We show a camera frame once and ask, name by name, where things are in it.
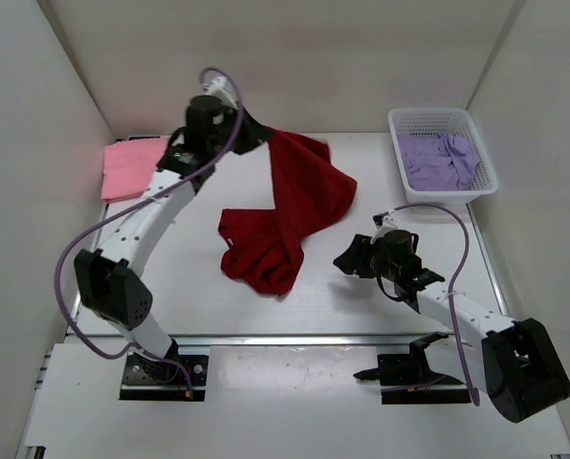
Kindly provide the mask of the red t shirt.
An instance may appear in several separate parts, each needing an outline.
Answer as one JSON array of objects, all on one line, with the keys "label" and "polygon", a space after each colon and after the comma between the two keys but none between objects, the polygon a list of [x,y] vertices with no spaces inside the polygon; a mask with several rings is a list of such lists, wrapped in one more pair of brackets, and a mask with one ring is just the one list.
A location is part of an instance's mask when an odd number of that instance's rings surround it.
[{"label": "red t shirt", "polygon": [[268,142],[274,207],[226,208],[218,232],[228,245],[221,270],[262,295],[286,295],[304,260],[305,238],[335,225],[358,183],[332,165],[327,143],[275,130]]}]

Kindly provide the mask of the pink t shirt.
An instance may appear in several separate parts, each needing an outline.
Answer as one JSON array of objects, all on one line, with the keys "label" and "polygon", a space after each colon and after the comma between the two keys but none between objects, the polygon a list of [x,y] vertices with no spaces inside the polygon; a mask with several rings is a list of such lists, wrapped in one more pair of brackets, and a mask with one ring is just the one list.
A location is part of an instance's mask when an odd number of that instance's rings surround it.
[{"label": "pink t shirt", "polygon": [[167,138],[115,142],[104,148],[101,199],[106,203],[141,196],[166,149]]}]

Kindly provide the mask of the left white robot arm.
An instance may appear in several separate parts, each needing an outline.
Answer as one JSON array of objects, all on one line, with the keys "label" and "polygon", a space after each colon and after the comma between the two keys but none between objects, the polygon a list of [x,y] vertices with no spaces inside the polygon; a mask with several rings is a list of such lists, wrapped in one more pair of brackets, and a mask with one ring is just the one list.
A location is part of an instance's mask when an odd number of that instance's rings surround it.
[{"label": "left white robot arm", "polygon": [[151,314],[153,295],[144,267],[179,212],[198,194],[227,152],[245,154],[266,142],[271,130],[251,117],[224,89],[192,98],[186,123],[168,139],[140,208],[125,216],[94,251],[74,260],[82,304],[116,328],[146,361],[159,383],[178,375],[171,337]]}]

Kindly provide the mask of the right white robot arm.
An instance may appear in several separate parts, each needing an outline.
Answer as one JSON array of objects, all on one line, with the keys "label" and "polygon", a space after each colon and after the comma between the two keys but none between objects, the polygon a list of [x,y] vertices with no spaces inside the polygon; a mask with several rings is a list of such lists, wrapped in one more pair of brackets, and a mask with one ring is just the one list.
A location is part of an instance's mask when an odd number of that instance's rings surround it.
[{"label": "right white robot arm", "polygon": [[423,266],[418,237],[403,229],[378,238],[358,234],[334,259],[347,275],[394,287],[389,299],[445,326],[412,341],[405,355],[380,356],[358,381],[379,381],[386,390],[415,390],[446,378],[485,393],[508,421],[519,423],[570,397],[570,380],[546,328],[484,308],[449,289],[447,280]]}]

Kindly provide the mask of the lavender t shirt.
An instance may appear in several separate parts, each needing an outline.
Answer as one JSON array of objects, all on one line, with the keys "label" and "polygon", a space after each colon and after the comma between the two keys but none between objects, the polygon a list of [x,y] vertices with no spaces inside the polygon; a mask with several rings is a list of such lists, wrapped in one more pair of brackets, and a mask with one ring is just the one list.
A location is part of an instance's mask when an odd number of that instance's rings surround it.
[{"label": "lavender t shirt", "polygon": [[417,191],[458,191],[474,180],[480,157],[465,138],[440,133],[431,138],[398,136],[410,187]]}]

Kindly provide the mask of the white plastic basket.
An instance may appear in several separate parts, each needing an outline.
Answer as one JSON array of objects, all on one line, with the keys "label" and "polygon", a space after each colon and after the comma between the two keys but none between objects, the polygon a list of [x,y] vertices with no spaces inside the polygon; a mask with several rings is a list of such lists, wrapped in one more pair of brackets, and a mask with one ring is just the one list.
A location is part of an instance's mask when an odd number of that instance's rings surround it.
[{"label": "white plastic basket", "polygon": [[388,113],[406,201],[466,205],[497,191],[491,159],[468,111],[407,107]]}]

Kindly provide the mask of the aluminium rail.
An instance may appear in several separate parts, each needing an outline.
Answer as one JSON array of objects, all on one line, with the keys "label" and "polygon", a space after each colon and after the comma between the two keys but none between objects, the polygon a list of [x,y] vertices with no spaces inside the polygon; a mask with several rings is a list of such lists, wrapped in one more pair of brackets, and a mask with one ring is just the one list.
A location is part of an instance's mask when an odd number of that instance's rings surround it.
[{"label": "aluminium rail", "polygon": [[396,335],[180,335],[175,339],[183,347],[210,346],[390,346],[404,345],[426,336],[422,334]]}]

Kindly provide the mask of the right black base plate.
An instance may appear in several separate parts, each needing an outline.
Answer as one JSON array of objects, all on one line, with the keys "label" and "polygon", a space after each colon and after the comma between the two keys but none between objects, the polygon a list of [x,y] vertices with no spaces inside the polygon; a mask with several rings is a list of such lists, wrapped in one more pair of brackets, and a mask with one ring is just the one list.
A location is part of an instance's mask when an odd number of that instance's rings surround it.
[{"label": "right black base plate", "polygon": [[445,344],[449,334],[434,332],[412,341],[406,354],[379,354],[375,368],[353,374],[360,383],[378,382],[383,405],[470,404],[463,383],[428,364],[427,349]]}]

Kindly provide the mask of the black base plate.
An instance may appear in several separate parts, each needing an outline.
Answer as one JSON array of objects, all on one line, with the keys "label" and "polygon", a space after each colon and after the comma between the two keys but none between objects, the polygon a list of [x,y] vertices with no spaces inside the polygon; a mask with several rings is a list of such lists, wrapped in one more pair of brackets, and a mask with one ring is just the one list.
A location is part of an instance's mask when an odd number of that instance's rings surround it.
[{"label": "black base plate", "polygon": [[190,376],[192,390],[186,387],[181,370],[172,365],[149,363],[130,353],[121,375],[119,399],[143,402],[203,402],[206,397],[209,355],[179,355],[180,364]]},{"label": "black base plate", "polygon": [[353,374],[360,383],[378,382],[383,405],[470,404],[463,383],[428,364],[427,349],[445,344],[449,334],[434,332],[412,341],[406,354],[379,354],[375,368]]}]

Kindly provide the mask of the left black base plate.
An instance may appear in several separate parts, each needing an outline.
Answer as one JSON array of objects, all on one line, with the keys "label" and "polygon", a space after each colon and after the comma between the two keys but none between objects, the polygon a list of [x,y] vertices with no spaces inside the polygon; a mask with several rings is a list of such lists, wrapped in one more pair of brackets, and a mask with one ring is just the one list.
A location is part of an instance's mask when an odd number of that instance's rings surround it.
[{"label": "left black base plate", "polygon": [[206,397],[209,355],[179,355],[180,364],[190,376],[192,390],[186,387],[181,370],[172,365],[149,363],[130,353],[121,375],[119,399],[143,402],[203,402]]}]

